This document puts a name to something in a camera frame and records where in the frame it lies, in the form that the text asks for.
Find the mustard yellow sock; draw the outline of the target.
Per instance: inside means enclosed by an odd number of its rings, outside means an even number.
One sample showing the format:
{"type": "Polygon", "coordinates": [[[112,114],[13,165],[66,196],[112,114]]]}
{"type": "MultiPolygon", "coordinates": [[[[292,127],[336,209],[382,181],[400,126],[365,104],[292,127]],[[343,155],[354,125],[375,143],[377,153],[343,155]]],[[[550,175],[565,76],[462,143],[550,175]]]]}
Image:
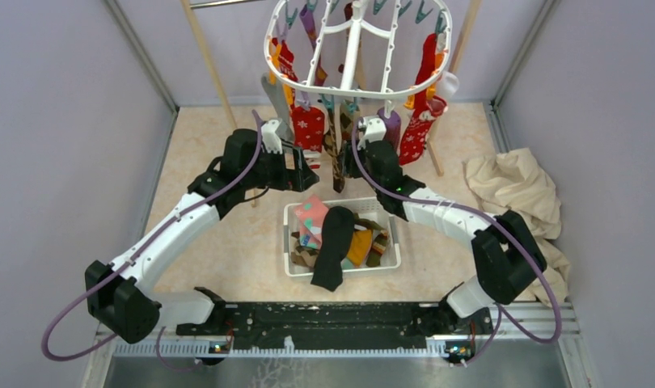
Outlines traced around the mustard yellow sock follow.
{"type": "Polygon", "coordinates": [[[349,246],[346,259],[355,268],[360,267],[369,254],[373,241],[372,230],[355,230],[349,246]]]}

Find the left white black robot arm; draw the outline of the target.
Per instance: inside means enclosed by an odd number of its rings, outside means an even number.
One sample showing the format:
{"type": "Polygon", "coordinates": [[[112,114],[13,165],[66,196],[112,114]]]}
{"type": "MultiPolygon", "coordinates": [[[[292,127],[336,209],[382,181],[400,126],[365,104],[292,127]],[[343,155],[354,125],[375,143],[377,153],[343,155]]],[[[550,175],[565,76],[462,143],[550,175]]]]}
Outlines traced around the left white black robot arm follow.
{"type": "Polygon", "coordinates": [[[87,268],[89,313],[129,344],[156,329],[183,324],[196,324],[209,335],[221,332],[227,313],[212,292],[156,293],[158,280],[190,243],[244,203],[247,192],[304,192],[318,182],[300,148],[275,133],[236,129],[222,155],[188,185],[151,232],[111,263],[96,261],[87,268]]]}

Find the white perforated plastic basket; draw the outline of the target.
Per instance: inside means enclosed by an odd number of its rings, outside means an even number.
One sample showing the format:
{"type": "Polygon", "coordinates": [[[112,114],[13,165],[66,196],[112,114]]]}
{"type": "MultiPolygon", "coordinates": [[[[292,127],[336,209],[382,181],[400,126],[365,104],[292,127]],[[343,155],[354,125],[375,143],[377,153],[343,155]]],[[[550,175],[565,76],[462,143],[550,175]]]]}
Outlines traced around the white perforated plastic basket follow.
{"type": "MultiPolygon", "coordinates": [[[[396,270],[401,265],[402,259],[399,249],[399,236],[395,222],[395,217],[390,215],[379,204],[375,197],[361,197],[353,199],[327,200],[325,205],[343,206],[350,209],[353,213],[363,218],[375,221],[381,226],[385,226],[388,232],[387,247],[385,248],[380,259],[380,265],[377,267],[367,267],[366,264],[358,268],[343,268],[345,277],[371,276],[374,274],[388,273],[396,270]]],[[[313,272],[300,265],[294,264],[290,259],[290,251],[293,242],[291,233],[299,230],[299,220],[294,214],[294,209],[299,203],[290,203],[284,207],[283,233],[284,233],[284,269],[285,274],[293,279],[309,280],[313,272]]]]}

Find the red white patterned sock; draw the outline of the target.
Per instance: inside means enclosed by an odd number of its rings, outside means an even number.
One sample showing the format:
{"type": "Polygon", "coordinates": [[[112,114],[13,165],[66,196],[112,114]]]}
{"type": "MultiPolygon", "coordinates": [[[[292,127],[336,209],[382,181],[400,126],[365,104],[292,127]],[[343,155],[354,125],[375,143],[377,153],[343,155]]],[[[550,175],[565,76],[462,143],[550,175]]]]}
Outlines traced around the red white patterned sock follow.
{"type": "Polygon", "coordinates": [[[399,144],[399,165],[417,161],[425,151],[425,144],[435,121],[448,110],[447,101],[439,96],[416,99],[412,115],[399,144]]]}

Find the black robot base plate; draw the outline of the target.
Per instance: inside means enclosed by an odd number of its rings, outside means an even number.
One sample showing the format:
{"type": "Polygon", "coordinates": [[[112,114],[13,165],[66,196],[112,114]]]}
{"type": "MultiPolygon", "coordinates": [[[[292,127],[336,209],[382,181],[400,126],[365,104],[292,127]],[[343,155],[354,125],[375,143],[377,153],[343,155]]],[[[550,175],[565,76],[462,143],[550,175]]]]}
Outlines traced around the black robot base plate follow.
{"type": "Polygon", "coordinates": [[[184,323],[177,335],[221,335],[234,350],[282,348],[290,337],[298,350],[418,350],[435,335],[488,335],[483,308],[458,318],[437,302],[289,303],[238,302],[213,309],[203,323],[184,323]]]}

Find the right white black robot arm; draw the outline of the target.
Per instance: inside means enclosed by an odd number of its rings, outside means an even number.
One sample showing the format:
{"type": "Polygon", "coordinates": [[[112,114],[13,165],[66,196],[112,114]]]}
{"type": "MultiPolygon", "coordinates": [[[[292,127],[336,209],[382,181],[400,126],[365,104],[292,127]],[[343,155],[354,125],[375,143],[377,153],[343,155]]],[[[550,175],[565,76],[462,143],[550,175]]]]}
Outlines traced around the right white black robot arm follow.
{"type": "Polygon", "coordinates": [[[548,301],[555,300],[544,274],[547,262],[520,214],[486,213],[439,196],[403,173],[387,141],[363,147],[345,143],[342,158],[345,170],[365,179],[388,213],[429,226],[471,252],[475,275],[442,299],[440,322],[445,330],[462,332],[476,311],[508,305],[535,282],[544,287],[548,301]]]}

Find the pink green patterned sock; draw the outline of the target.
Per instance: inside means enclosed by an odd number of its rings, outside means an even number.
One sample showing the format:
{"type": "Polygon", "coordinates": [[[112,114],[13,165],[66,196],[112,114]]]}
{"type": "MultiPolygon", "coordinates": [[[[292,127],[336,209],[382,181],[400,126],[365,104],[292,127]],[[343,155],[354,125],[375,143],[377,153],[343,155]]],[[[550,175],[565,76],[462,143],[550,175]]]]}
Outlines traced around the pink green patterned sock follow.
{"type": "Polygon", "coordinates": [[[294,207],[293,213],[298,220],[298,242],[302,247],[319,249],[322,245],[323,222],[329,208],[313,195],[294,207]]]}

